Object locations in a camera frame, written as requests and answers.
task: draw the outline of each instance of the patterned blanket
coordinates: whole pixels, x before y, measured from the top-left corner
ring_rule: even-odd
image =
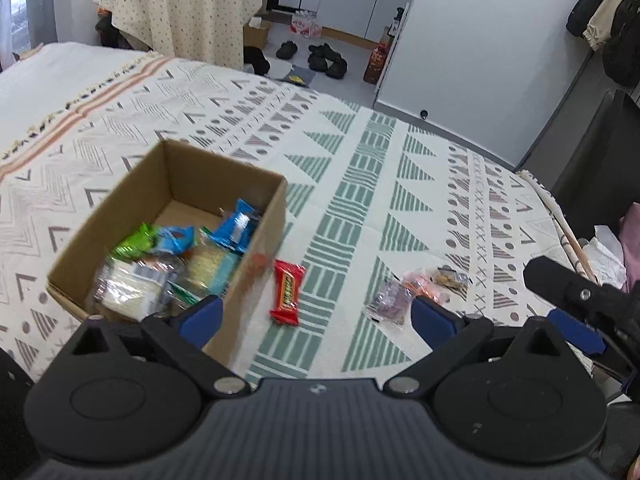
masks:
[[[468,272],[448,308],[521,325],[545,315],[522,269],[569,265],[533,188],[482,156],[349,102],[201,62],[148,55],[57,110],[0,164],[0,346],[38,377],[78,325],[45,292],[74,230],[159,139],[284,174],[279,257],[308,270],[300,327],[268,319],[269,284],[234,370],[384,380],[430,349],[362,313],[390,272]]]

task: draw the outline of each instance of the red candy bar wrapper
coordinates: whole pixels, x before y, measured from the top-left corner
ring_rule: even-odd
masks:
[[[280,260],[275,261],[273,269],[276,279],[275,306],[269,314],[277,323],[298,326],[298,293],[306,269]]]

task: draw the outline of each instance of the shoe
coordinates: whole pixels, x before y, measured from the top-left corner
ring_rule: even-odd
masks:
[[[332,64],[326,71],[327,76],[332,79],[342,79],[346,73],[347,62],[341,57],[336,59],[334,64]]]
[[[252,65],[254,67],[255,75],[267,75],[269,73],[271,65],[259,48],[256,46],[246,46],[243,54],[244,64]]]
[[[321,54],[327,61],[335,61],[341,57],[340,54],[333,50],[328,43],[317,46],[309,45],[309,50],[313,54]]]
[[[291,59],[297,51],[298,46],[293,41],[285,41],[276,52],[276,57],[278,59]]]
[[[314,72],[326,72],[329,68],[324,56],[317,52],[311,54],[307,61],[309,62],[309,68]]]

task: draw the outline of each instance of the table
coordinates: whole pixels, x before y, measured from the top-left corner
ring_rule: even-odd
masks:
[[[242,68],[242,26],[262,0],[94,0],[113,26],[165,56]]]

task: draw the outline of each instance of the cardboard box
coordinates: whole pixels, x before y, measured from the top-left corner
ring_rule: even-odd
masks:
[[[270,30],[271,22],[265,22],[264,20],[260,22],[260,28],[245,25],[242,29],[244,46],[256,46],[264,49],[267,46],[267,38],[269,37]]]
[[[222,327],[204,351],[228,364],[241,318],[247,319],[280,245],[286,179],[174,140],[152,148],[102,200],[50,270],[48,293],[76,319],[91,312],[88,296],[105,256],[142,222],[215,229],[220,208],[233,211],[238,198],[264,211],[224,299]]]

